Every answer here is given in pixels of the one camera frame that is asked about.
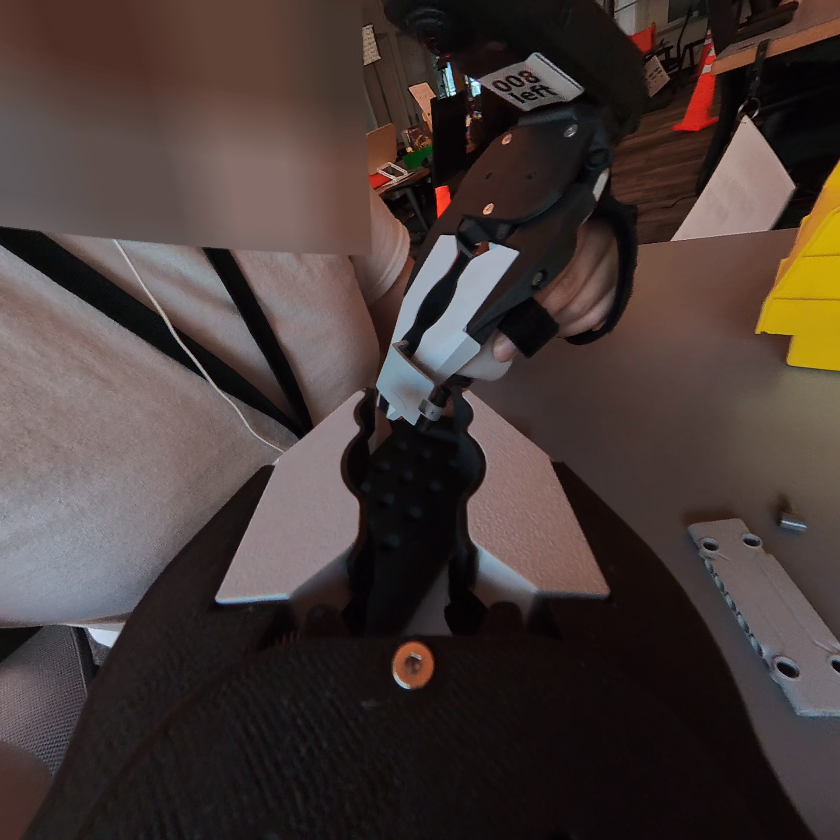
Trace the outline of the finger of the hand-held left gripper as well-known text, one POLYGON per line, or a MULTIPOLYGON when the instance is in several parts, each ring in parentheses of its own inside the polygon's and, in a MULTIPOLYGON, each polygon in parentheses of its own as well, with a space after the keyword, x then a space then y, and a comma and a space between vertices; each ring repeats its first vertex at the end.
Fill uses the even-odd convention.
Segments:
POLYGON ((468 335, 467 326, 518 256, 513 248, 494 245, 460 274, 451 302, 425 331, 413 357, 432 382, 445 382, 481 353, 481 342, 468 335))
POLYGON ((392 336, 402 351, 417 351, 426 331, 452 301, 459 275, 468 263, 457 237, 444 234, 437 237, 423 263, 415 266, 392 336))

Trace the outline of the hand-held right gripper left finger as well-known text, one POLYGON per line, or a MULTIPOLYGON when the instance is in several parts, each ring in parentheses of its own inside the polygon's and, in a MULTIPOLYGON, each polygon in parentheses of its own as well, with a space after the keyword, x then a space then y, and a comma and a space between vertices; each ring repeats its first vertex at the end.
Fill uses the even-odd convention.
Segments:
POLYGON ((357 391, 278 458, 216 593, 220 607, 287 606, 303 623, 316 606, 340 613, 353 595, 347 560, 359 536, 361 504, 342 473, 357 414, 373 391, 357 391))

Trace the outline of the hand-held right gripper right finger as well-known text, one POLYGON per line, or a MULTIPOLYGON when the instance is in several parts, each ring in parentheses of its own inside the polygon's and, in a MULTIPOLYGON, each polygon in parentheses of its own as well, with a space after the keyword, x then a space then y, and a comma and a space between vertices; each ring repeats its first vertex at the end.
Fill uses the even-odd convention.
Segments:
POLYGON ((449 632, 476 634, 497 604, 527 622, 544 601, 607 599, 551 457, 475 395, 455 395, 452 420, 469 477, 455 504, 449 632))

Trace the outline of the grey toy building panel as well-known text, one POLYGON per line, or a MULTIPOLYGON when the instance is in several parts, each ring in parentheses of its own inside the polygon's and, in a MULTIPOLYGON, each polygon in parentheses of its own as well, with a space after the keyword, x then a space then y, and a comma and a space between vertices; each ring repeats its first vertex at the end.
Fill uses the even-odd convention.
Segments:
POLYGON ((444 407, 434 402, 438 386, 406 356, 407 347, 407 341, 396 342, 386 354, 375 386, 380 410, 392 423, 400 419, 411 425, 434 423, 444 413, 444 407))
POLYGON ((808 718, 838 718, 838 639, 761 537, 739 519, 696 522, 688 534, 794 711, 808 718))

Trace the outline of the grey desk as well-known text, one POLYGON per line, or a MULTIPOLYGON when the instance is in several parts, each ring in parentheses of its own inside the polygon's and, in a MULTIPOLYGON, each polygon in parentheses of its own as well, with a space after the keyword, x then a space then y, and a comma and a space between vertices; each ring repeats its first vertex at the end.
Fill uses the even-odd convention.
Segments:
POLYGON ((551 607, 564 642, 597 645, 707 745, 771 838, 838 838, 838 718, 798 716, 753 651, 687 532, 737 518, 838 635, 838 374, 793 368, 754 331, 795 230, 643 245, 616 330, 555 340, 477 387, 563 466, 593 550, 628 581, 585 618, 551 607), (805 532, 778 527, 789 500, 805 532))

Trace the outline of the person's left hand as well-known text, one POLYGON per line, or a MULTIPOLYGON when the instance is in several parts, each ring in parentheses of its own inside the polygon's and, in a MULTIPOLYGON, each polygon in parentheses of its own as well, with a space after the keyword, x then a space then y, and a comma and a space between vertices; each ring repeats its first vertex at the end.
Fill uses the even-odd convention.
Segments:
POLYGON ((616 238, 606 220, 589 219, 576 236, 570 263, 535 301, 558 324, 562 339, 601 328, 616 299, 619 255, 616 238))

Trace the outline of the black perforated wrist rest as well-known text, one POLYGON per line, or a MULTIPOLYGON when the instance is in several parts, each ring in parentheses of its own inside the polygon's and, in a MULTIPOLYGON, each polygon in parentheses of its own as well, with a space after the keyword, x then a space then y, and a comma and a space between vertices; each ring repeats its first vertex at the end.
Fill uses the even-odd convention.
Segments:
POLYGON ((358 485, 364 523, 345 610, 361 635, 399 634, 441 575, 450 601, 468 591, 475 551, 466 502, 484 468, 467 433, 471 419, 462 406, 427 430, 397 421, 371 455, 358 485))

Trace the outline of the hanging white paper sheet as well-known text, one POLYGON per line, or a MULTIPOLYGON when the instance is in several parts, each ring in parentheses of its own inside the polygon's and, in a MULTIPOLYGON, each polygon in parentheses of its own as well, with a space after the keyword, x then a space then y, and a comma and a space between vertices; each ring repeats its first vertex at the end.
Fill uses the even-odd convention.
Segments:
POLYGON ((781 160, 744 116, 672 241, 769 231, 794 193, 781 160))

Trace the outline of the wooden background table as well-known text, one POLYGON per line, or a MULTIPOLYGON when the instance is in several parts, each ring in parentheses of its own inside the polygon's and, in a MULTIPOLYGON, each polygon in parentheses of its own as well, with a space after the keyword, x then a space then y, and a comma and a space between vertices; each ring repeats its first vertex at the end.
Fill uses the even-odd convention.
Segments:
POLYGON ((826 19, 809 26, 795 25, 795 22, 791 22, 790 26, 782 27, 778 31, 773 31, 773 33, 731 45, 716 58, 711 73, 718 76, 731 70, 750 66, 759 53, 760 44, 767 40, 769 44, 765 57, 771 58, 819 44, 837 36, 839 36, 838 17, 826 19))

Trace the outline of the yellow storage bin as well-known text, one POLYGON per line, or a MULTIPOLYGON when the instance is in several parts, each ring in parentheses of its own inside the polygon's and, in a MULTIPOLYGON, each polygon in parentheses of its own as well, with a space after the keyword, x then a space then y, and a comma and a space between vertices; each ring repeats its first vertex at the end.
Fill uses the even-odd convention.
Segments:
POLYGON ((839 190, 833 177, 780 262, 755 332, 789 337, 790 366, 839 370, 839 190))

